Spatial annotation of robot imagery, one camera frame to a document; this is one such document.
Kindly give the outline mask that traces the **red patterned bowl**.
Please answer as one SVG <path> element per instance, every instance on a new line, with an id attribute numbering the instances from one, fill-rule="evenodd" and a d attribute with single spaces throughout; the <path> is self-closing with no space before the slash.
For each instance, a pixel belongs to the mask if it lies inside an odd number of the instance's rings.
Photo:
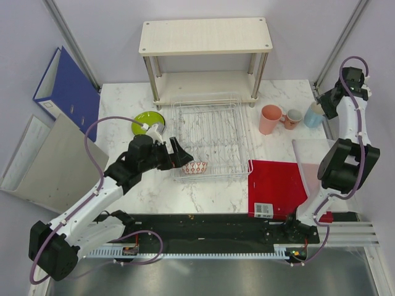
<path id="1" fill-rule="evenodd" d="M 181 171 L 186 175 L 200 175 L 206 172 L 207 162 L 189 162 L 183 165 Z"/>

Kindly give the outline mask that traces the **blue ceramic mug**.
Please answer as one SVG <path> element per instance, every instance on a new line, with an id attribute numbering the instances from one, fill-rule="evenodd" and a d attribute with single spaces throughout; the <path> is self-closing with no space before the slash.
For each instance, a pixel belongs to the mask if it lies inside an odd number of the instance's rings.
<path id="1" fill-rule="evenodd" d="M 324 115 L 325 113 L 322 109 L 322 106 L 316 102 L 313 102 L 304 115 L 304 124 L 308 128 L 316 128 L 322 123 Z"/>

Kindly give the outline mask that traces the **orange dotted mug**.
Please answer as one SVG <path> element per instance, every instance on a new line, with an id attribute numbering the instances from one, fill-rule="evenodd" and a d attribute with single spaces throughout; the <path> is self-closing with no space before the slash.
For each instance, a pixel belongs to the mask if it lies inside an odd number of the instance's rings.
<path id="1" fill-rule="evenodd" d="M 285 129 L 294 130 L 302 119 L 303 114 L 300 111 L 296 109 L 289 110 L 285 115 L 285 120 L 283 122 Z"/>

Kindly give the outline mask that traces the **green plastic plate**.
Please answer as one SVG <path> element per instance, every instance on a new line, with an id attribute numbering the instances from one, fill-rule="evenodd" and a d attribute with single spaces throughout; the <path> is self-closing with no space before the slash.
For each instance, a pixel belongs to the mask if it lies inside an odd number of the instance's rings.
<path id="1" fill-rule="evenodd" d="M 165 118 L 159 112 L 145 111 L 145 112 L 138 114 L 134 119 L 142 124 L 147 124 L 149 127 L 151 127 L 154 124 L 159 124 L 161 134 L 163 134 L 166 129 Z M 136 123 L 131 124 L 131 130 L 134 135 L 146 133 L 146 131 L 143 130 L 142 127 L 140 127 Z"/>

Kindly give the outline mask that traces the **pink plastic tumbler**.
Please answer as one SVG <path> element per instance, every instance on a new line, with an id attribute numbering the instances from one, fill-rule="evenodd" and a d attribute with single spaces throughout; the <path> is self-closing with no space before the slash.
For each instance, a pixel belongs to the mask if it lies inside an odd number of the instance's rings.
<path id="1" fill-rule="evenodd" d="M 276 125 L 285 119 L 282 109 L 276 105 L 266 105 L 260 113 L 259 131 L 263 135 L 269 135 L 273 132 Z"/>

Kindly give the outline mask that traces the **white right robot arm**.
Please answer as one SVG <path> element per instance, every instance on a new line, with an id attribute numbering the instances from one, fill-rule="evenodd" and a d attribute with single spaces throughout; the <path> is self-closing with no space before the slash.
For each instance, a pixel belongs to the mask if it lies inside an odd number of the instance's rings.
<path id="1" fill-rule="evenodd" d="M 312 242 L 321 217 L 336 200 L 350 199 L 363 185 L 380 157 L 373 147 L 365 123 L 368 90 L 359 68 L 339 71 L 334 88 L 318 98 L 328 119 L 339 120 L 337 140 L 293 140 L 292 145 L 301 175 L 305 202 L 290 214 L 283 226 L 288 242 Z"/>

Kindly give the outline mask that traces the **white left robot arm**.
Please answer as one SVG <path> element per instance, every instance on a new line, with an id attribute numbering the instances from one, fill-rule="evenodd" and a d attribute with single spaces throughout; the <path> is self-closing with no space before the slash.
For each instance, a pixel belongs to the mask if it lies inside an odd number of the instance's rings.
<path id="1" fill-rule="evenodd" d="M 130 216 L 120 210 L 104 221 L 93 221 L 138 184 L 143 173 L 152 169 L 181 168 L 194 160 L 175 137 L 170 138 L 170 143 L 172 152 L 168 152 L 164 142 L 148 135 L 135 136 L 128 149 L 101 173 L 98 183 L 77 203 L 50 222 L 38 221 L 31 227 L 28 256 L 33 262 L 32 284 L 39 283 L 33 278 L 36 267 L 45 271 L 49 278 L 61 281 L 90 251 L 106 242 L 133 240 L 135 227 L 128 223 Z"/>

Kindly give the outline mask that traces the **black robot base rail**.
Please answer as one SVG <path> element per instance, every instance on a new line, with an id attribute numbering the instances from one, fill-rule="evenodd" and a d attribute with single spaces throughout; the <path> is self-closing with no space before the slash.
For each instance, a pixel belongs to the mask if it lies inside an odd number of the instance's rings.
<path id="1" fill-rule="evenodd" d="M 254 218 L 247 214 L 122 214 L 126 221 L 122 243 L 143 251 L 268 252 L 276 244 L 312 245 L 320 242 L 315 226 Z"/>

